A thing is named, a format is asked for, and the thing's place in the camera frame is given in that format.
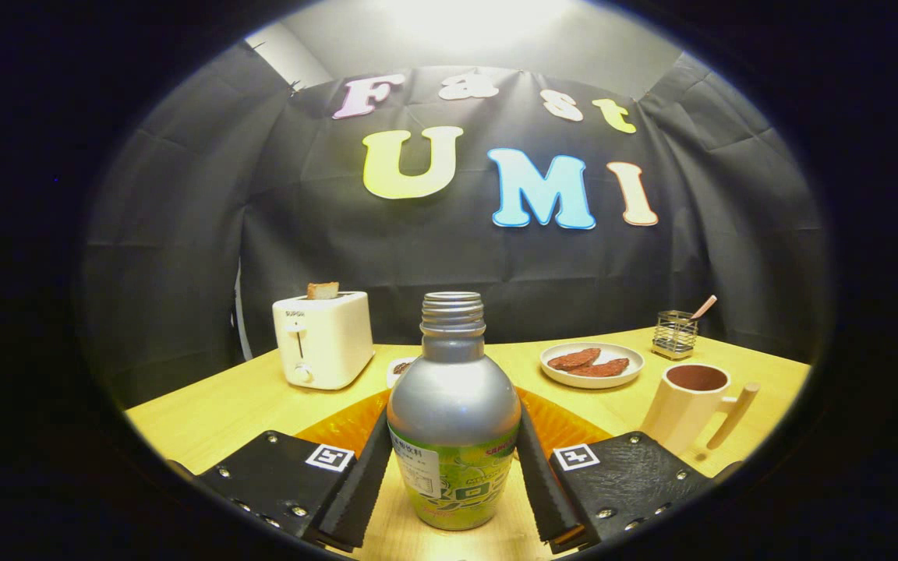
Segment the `white wall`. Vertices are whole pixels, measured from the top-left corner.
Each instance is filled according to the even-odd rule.
[[[299,79],[297,90],[339,78],[328,73],[320,60],[282,22],[260,29],[248,36],[246,42],[290,84]]]
[[[281,46],[257,50],[290,82],[307,75],[306,85],[325,81],[303,68],[309,57],[334,78],[420,66],[496,66],[639,99],[681,54],[632,15],[584,0],[324,0],[271,29]],[[288,68],[293,77],[285,74]]]

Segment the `beige mug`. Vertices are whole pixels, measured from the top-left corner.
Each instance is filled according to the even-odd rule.
[[[681,454],[698,438],[712,413],[726,412],[727,419],[709,440],[708,447],[717,448],[741,422],[760,390],[760,384],[749,383],[739,397],[727,397],[728,387],[726,370],[694,363],[671,366],[664,370],[639,430],[671,453]]]

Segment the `small white dish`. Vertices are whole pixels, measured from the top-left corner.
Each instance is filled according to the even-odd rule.
[[[546,364],[557,356],[570,355],[571,352],[584,351],[586,348],[602,349],[601,354],[598,355],[598,359],[595,360],[595,365],[603,365],[603,363],[616,358],[628,358],[630,359],[630,365],[627,366],[619,376],[592,377],[575,376],[575,374],[564,372],[564,370],[554,369],[552,366]],[[601,390],[601,388],[604,387],[615,387],[621,386],[621,384],[624,383],[630,383],[635,380],[635,377],[639,376],[639,370],[642,370],[642,366],[644,365],[645,360],[637,351],[633,351],[631,348],[621,347],[621,345],[617,344],[608,344],[608,342],[564,342],[564,344],[558,344],[555,345],[555,347],[547,348],[541,355],[539,355],[539,366],[542,366],[546,376],[551,377],[551,379],[556,380],[559,383],[567,384],[567,386],[584,387],[588,388],[588,390]]]
[[[405,356],[405,358],[395,358],[391,360],[390,365],[387,367],[387,387],[393,387],[393,384],[397,383],[397,379],[402,376],[403,372],[400,374],[395,374],[393,369],[396,369],[397,365],[403,365],[406,362],[414,362],[414,359],[417,356]]]

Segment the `metal utensil holder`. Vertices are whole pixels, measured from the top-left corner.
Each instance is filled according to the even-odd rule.
[[[698,320],[691,319],[690,312],[667,310],[656,315],[656,330],[653,331],[655,354],[681,360],[695,352],[695,338],[698,337]]]

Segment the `white toaster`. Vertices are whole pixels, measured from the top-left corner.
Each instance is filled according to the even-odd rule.
[[[293,386],[346,387],[375,354],[365,292],[275,302],[272,320],[282,372]]]

